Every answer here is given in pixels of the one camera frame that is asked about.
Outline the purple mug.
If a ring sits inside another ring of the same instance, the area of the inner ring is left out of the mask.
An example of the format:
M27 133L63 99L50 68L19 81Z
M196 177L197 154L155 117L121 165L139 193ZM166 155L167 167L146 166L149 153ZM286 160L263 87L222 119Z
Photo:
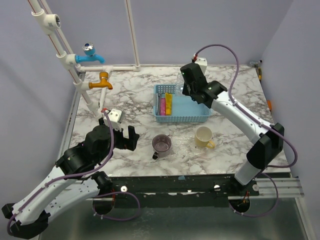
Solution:
M165 134L156 135L152 139L153 155L152 159L165 158L171 153L172 141L169 136Z

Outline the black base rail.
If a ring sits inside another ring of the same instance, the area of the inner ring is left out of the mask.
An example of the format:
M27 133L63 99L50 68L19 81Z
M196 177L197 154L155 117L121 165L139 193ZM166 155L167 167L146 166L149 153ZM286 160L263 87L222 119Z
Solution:
M256 197L255 180L243 186L231 174L110 177L94 203L116 208L187 208L229 205L229 198Z

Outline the blue tap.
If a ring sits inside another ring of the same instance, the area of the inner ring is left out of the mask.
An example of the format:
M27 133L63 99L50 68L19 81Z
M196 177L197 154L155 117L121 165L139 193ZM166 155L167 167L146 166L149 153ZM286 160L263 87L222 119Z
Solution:
M80 64L83 62L96 62L96 61L98 61L100 64L105 63L105 59L102 56L96 54L96 49L92 42L86 42L83 45L82 50L84 52L84 56L80 56L80 55L75 56L75 62L77 64Z

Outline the clear textured glass tray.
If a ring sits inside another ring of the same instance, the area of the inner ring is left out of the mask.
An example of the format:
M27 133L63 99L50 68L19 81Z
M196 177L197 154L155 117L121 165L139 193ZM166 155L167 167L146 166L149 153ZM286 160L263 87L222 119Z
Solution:
M175 142L173 142L171 139L171 143L172 143L172 145L171 145L170 154L180 154L185 151L188 152L191 149L191 147L195 147L197 149L205 148L205 147L197 147L195 144L195 141L194 141L194 143L191 143L190 140L176 140Z

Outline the clear glass organizer insert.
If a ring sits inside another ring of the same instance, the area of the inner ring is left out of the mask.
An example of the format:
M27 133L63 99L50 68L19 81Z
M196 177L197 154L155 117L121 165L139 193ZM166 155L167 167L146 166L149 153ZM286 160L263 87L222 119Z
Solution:
M184 78L183 75L179 72L175 81L175 95L178 97L184 97L183 89L184 89Z

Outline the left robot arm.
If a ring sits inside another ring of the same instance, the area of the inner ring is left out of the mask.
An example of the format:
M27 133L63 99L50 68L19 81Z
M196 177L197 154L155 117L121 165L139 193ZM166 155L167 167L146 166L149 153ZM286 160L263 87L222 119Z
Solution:
M113 129L109 120L100 118L84 141L67 149L28 196L1 208L8 219L7 233L32 239L72 205L115 195L112 180L100 168L111 159L114 149L134 151L139 138L134 126L128 126L128 137L124 137L121 129Z

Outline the yellow mug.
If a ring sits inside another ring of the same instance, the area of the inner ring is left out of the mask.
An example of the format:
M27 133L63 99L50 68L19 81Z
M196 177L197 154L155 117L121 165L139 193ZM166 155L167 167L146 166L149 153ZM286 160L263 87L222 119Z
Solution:
M212 138L213 132L206 126L201 126L195 131L194 141L198 148L214 149L216 145Z

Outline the white pvc pipe frame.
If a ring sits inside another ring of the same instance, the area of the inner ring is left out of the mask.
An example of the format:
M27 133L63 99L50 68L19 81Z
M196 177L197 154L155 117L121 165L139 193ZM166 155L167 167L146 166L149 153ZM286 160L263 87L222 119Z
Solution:
M76 54L73 53L63 31L61 30L60 17L57 14L52 13L45 0L29 0L28 4L31 7L31 15L39 24L44 34L50 39L56 51L56 57L71 75L73 85L76 88L76 93L82 96L89 111L93 113L96 119L99 119L102 116L101 110L103 109L107 88L89 89L89 82L81 80L78 73L94 71L107 71L108 73L111 73L112 71L139 72L141 70L131 2L129 0L124 2L134 56L134 64L128 66L105 65L104 63L100 66L82 66L81 63L76 63Z

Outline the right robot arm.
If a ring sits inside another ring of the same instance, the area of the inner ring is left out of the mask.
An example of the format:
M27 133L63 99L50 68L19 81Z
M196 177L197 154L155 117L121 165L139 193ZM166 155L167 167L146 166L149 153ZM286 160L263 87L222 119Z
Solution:
M230 183L234 195L243 195L248 190L248 183L283 150L284 140L279 135L284 135L284 127L263 121L248 109L248 114L243 113L239 108L245 109L244 106L236 106L236 100L225 86L216 80L207 82L199 64L188 63L180 68L180 72L184 80L183 95L223 115L253 144L246 154L246 162Z

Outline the orange tap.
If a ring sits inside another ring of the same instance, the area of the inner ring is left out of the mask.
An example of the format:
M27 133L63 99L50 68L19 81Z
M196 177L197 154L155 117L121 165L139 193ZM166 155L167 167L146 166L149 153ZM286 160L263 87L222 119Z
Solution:
M112 90L113 86L109 82L109 73L106 71L102 71L99 73L99 82L89 82L88 83L89 89L93 88L107 88L108 90Z

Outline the light blue perforated basket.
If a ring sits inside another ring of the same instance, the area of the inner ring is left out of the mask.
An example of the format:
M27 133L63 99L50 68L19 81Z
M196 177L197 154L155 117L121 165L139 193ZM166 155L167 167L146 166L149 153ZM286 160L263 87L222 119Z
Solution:
M204 123L213 110L204 104L197 104L189 96L176 96L176 84L156 84L153 88L153 115L157 123ZM165 93L172 94L171 115L157 115L157 93L165 98Z

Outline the yellow clamp tool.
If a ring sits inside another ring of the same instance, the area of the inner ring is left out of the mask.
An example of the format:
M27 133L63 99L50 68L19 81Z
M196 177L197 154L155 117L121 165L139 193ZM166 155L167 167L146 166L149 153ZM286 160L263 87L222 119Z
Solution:
M259 60L259 61L251 61L249 64L255 68L256 70L256 73L257 73L257 76L258 76L258 79L259 79L259 82L262 81L262 68L261 68L261 65L262 65L263 61L262 60Z

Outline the orange clip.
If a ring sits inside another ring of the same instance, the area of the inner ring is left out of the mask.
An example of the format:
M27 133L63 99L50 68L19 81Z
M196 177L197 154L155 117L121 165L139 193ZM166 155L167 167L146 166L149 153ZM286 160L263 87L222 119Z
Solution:
M272 111L273 107L272 107L272 103L270 100L267 100L267 105L270 111Z

